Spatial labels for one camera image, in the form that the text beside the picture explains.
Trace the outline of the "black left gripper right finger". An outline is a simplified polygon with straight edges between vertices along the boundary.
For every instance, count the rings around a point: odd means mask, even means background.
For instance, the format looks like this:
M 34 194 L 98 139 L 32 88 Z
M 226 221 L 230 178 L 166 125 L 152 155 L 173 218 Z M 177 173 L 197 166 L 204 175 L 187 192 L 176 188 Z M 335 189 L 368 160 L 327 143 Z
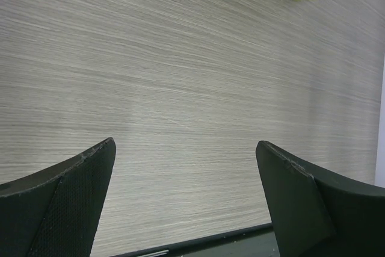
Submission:
M 384 256 L 384 189 L 268 141 L 257 166 L 280 256 Z

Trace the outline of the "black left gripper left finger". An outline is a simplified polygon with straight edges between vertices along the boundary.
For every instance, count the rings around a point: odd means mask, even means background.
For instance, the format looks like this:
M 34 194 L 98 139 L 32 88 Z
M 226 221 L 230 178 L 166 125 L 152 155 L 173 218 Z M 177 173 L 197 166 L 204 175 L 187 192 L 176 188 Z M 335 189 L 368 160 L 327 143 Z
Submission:
M 1 256 L 90 256 L 115 158 L 107 138 L 1 184 Z

